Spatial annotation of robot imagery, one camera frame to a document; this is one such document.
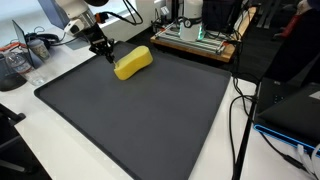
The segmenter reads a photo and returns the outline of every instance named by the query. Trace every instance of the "black mat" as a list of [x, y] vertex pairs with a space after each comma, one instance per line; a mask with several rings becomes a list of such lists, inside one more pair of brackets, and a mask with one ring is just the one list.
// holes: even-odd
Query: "black mat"
[[[115, 56], [119, 59], [133, 48], [118, 43]], [[188, 179], [230, 74], [151, 53], [154, 62], [126, 81], [118, 80], [114, 66], [96, 56], [35, 95], [134, 179]]]

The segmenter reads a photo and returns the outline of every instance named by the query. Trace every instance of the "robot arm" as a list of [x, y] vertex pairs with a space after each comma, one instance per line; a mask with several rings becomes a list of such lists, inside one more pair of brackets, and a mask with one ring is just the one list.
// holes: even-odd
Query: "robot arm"
[[97, 55], [105, 55], [109, 63], [113, 63], [114, 40], [108, 39], [96, 22], [88, 4], [103, 6], [108, 0], [56, 0], [57, 4], [66, 12], [70, 22], [64, 31], [70, 35], [82, 32], [90, 41], [90, 51]]

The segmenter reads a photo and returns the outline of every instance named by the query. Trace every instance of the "wooden board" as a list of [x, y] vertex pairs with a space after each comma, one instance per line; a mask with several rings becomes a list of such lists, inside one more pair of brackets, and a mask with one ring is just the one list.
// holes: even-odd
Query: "wooden board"
[[[246, 32], [246, 30], [249, 27], [249, 24], [254, 16], [254, 14], [256, 13], [256, 11], [257, 11], [257, 8], [255, 8], [255, 7], [250, 8], [249, 9], [249, 16], [246, 16], [243, 19], [243, 21], [241, 22], [240, 27], [239, 27], [239, 33], [241, 34], [241, 36], [243, 36], [244, 33]], [[213, 54], [213, 53], [212, 54], [208, 53], [206, 51], [201, 51], [198, 49], [193, 49], [193, 48], [181, 46], [178, 44], [174, 44], [174, 43], [170, 43], [170, 42], [166, 42], [166, 41], [161, 41], [159, 39], [156, 39], [155, 36], [151, 37], [150, 41], [154, 44], [178, 49], [180, 51], [189, 52], [192, 54], [204, 56], [204, 57], [215, 59], [215, 60], [222, 61], [222, 62], [229, 62], [235, 52], [235, 47], [233, 45], [228, 45], [225, 48], [225, 50], [221, 53], [221, 55], [217, 55], [217, 54]]]

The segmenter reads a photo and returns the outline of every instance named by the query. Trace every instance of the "floor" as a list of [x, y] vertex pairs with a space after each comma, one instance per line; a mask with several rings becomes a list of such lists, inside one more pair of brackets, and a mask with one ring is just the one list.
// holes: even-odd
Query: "floor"
[[[247, 34], [244, 36], [244, 49], [243, 53], [241, 54], [239, 65], [240, 72], [251, 73], [259, 78], [263, 76], [275, 53], [281, 45], [281, 41], [271, 41], [271, 38], [273, 34], [278, 31], [279, 27], [285, 26], [290, 19], [290, 13], [279, 13], [280, 12], [278, 12], [278, 17], [280, 18], [276, 18], [275, 20], [273, 20], [272, 28], [269, 30], [256, 28], [255, 24], [252, 24], [249, 27]], [[128, 42], [136, 45], [146, 45], [150, 49], [155, 51], [163, 51], [164, 53], [174, 54], [184, 59], [196, 61], [225, 70], [229, 70], [233, 66], [232, 63], [224, 64], [199, 56], [179, 52], [177, 53], [170, 49], [160, 48], [159, 50], [150, 43], [150, 37], [152, 37], [153, 35], [154, 33], [152, 32], [152, 30], [147, 29], [134, 38], [130, 39]], [[0, 136], [0, 144], [5, 142], [5, 140], [8, 140], [11, 137], [17, 135], [17, 132], [12, 127], [8, 127], [6, 123], [3, 123], [2, 121], [0, 122], [0, 132], [2, 132], [2, 134], [5, 134]], [[1, 180], [51, 179], [43, 169], [41, 164], [38, 162], [36, 157], [32, 154], [29, 147], [23, 141], [13, 146], [10, 150], [6, 150], [5, 152], [1, 153], [0, 159], [8, 160], [20, 165], [37, 166], [39, 168], [38, 171], [34, 174], [23, 174], [0, 167]]]

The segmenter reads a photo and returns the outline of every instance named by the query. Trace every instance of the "yellow sponge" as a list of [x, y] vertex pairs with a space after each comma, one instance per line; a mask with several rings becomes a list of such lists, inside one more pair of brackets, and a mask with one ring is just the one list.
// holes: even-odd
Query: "yellow sponge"
[[120, 80], [127, 80], [139, 69], [152, 63], [152, 55], [146, 46], [139, 46], [115, 63], [114, 72]]

